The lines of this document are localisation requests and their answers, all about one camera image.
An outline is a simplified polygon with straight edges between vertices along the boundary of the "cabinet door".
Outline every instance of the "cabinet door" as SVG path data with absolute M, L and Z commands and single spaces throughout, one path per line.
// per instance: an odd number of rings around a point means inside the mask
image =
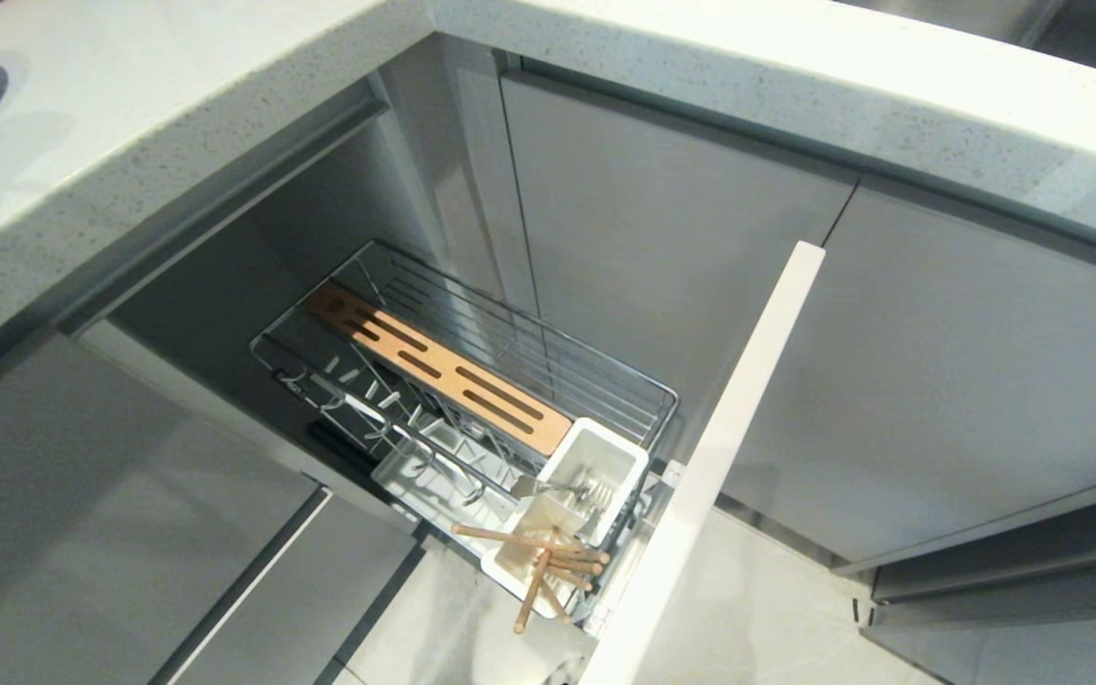
M 503 92 L 540 316 L 673 387 L 659 454 L 684 459 L 852 174 L 530 75 Z
M 0 378 L 0 682 L 148 682 L 313 490 L 49 339 Z M 339 550 L 378 537 L 340 507 L 354 525 Z M 403 549 L 354 571 L 390 576 L 413 543 L 390 537 Z M 341 602 L 373 591 L 370 575 L 343 582 Z
M 849 201 L 724 488 L 848 571 L 1096 502 L 1096 253 L 904 192 Z

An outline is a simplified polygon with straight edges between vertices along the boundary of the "quartz countertop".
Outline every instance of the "quartz countertop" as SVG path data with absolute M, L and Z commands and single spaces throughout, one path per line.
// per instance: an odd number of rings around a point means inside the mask
M 826 0 L 0 3 L 0 326 L 434 31 L 871 157 L 1096 239 L 1096 70 Z

